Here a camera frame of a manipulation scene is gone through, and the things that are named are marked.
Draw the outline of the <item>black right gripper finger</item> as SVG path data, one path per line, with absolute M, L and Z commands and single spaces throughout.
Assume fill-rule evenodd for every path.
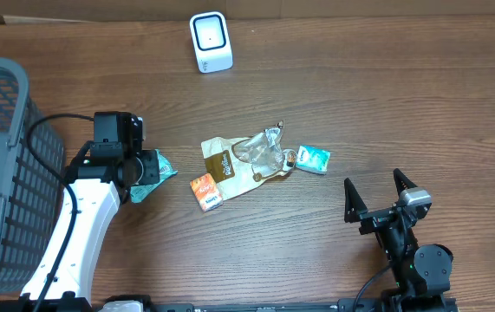
M 350 179 L 344 180 L 345 191 L 345 212 L 344 221 L 346 223 L 355 223 L 361 220 L 361 215 L 368 212 L 368 208 L 361 199 L 355 185 Z
M 394 182 L 397 193 L 401 195 L 407 189 L 415 188 L 417 185 L 412 182 L 399 168 L 393 170 Z

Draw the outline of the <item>teal white tissue pack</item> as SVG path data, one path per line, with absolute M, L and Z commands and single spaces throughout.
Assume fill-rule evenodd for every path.
M 296 157 L 296 168 L 324 175 L 328 172 L 330 156 L 331 153 L 327 150 L 300 145 Z

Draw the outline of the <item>teal snack packet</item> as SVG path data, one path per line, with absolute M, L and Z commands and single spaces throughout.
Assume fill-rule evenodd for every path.
M 134 185 L 131 187 L 131 200 L 133 203 L 138 204 L 142 202 L 148 195 L 150 195 L 157 187 L 159 187 L 164 181 L 175 176 L 178 172 L 173 169 L 170 161 L 156 150 L 158 158 L 158 167 L 160 180 L 157 183 L 146 185 Z

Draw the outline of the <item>orange tissue pack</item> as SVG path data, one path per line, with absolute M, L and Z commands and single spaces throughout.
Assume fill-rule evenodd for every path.
M 211 211 L 223 204 L 223 197 L 210 173 L 192 180 L 190 186 L 203 212 Z

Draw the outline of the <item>beige brown bag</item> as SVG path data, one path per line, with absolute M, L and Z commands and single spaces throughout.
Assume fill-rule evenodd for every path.
M 281 147 L 284 122 L 249 137 L 214 137 L 201 143 L 205 168 L 224 200 L 250 192 L 295 168 L 297 153 Z

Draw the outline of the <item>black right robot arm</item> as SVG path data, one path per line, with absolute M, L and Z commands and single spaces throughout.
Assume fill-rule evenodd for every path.
M 374 274 L 353 299 L 338 301 L 340 311 L 456 312 L 454 299 L 444 294 L 451 288 L 453 253 L 442 244 L 418 245 L 413 227 L 429 212 L 432 195 L 417 186 L 400 169 L 393 171 L 398 200 L 388 208 L 369 211 L 355 185 L 344 180 L 344 221 L 358 223 L 362 235 L 374 234 L 388 264 Z M 369 286 L 391 272 L 396 287 L 364 300 Z

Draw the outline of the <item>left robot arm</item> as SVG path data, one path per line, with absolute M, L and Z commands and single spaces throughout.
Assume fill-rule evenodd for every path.
M 65 173 L 49 168 L 64 188 L 60 215 L 36 271 L 16 300 L 0 311 L 90 311 L 94 270 L 103 239 L 133 185 L 158 179 L 158 157 L 143 149 L 143 120 L 128 112 L 90 117 L 94 137 Z

